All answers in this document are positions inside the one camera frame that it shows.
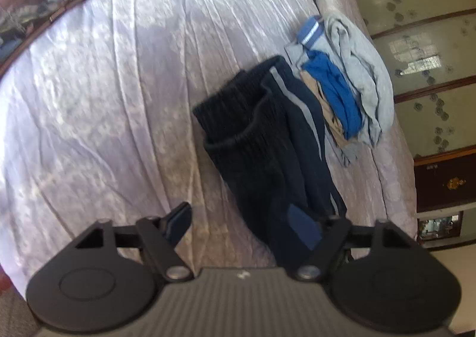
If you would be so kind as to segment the grey folded garment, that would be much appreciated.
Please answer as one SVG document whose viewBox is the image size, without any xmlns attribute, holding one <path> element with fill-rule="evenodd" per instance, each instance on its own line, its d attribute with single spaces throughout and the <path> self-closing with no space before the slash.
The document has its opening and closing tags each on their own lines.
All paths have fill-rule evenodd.
<svg viewBox="0 0 476 337">
<path fill-rule="evenodd" d="M 325 53 L 342 72 L 349 84 L 362 116 L 358 134 L 347 139 L 351 144 L 340 148 L 328 128 L 328 140 L 341 164 L 357 159 L 358 145 L 374 148 L 394 121 L 394 95 L 390 75 L 381 56 L 366 35 L 345 15 L 331 12 L 308 18 L 285 47 L 294 73 L 304 70 L 309 51 Z"/>
</svg>

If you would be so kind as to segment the bright blue folded garment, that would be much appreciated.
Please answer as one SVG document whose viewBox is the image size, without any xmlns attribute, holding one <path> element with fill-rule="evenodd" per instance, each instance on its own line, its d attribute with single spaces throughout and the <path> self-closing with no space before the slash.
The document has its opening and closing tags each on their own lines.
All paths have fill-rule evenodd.
<svg viewBox="0 0 476 337">
<path fill-rule="evenodd" d="M 303 68 L 319 84 L 334 115 L 343 127 L 345 139 L 355 137 L 361 129 L 362 116 L 349 84 L 342 72 L 328 56 L 320 51 L 309 51 Z"/>
</svg>

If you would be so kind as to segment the floral glass wardrobe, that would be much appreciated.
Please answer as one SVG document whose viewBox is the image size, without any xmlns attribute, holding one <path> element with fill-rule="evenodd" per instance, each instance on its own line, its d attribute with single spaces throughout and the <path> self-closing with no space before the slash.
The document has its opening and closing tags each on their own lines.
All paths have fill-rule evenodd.
<svg viewBox="0 0 476 337">
<path fill-rule="evenodd" d="M 357 0 L 415 157 L 475 145 L 475 0 Z"/>
</svg>

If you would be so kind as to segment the white textured bedspread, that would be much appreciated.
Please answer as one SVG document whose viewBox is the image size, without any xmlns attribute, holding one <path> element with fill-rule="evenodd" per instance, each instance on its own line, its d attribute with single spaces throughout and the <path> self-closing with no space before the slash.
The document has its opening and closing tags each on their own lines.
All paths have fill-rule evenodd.
<svg viewBox="0 0 476 337">
<path fill-rule="evenodd" d="M 1 79 L 1 267 L 32 275 L 99 219 L 133 224 L 180 202 L 193 269 L 273 264 L 203 148 L 192 108 L 281 55 L 315 0 L 86 0 Z"/>
</svg>

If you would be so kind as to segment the navy blue striped pants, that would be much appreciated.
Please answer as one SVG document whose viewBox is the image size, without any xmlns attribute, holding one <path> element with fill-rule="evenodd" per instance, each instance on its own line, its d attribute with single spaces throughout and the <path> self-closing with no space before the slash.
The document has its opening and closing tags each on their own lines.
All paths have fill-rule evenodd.
<svg viewBox="0 0 476 337">
<path fill-rule="evenodd" d="M 314 94 L 274 56 L 237 73 L 193 113 L 248 228 L 278 266 L 303 265 L 323 239 L 319 219 L 347 212 L 328 168 Z"/>
</svg>

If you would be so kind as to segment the dark wooden cabinet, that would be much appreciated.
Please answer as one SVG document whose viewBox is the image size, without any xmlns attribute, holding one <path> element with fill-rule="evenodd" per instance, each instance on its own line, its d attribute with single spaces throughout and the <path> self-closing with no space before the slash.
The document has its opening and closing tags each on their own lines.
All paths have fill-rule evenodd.
<svg viewBox="0 0 476 337">
<path fill-rule="evenodd" d="M 418 240 L 443 251 L 475 243 L 475 146 L 414 160 Z"/>
</svg>

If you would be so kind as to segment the tan folded garment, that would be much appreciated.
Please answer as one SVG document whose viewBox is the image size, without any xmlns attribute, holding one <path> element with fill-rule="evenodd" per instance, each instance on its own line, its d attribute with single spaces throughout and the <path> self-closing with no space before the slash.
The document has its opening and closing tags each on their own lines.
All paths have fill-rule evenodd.
<svg viewBox="0 0 476 337">
<path fill-rule="evenodd" d="M 328 103 L 328 100 L 323 93 L 321 84 L 316 81 L 315 78 L 307 71 L 302 70 L 299 75 L 303 82 L 306 84 L 307 88 L 315 95 L 315 97 L 319 101 L 323 111 L 323 117 L 336 144 L 340 148 L 351 144 L 351 142 L 344 137 L 344 129 L 342 123 L 340 122 L 338 117 L 336 117 L 334 111 L 332 110 L 332 107 Z"/>
</svg>

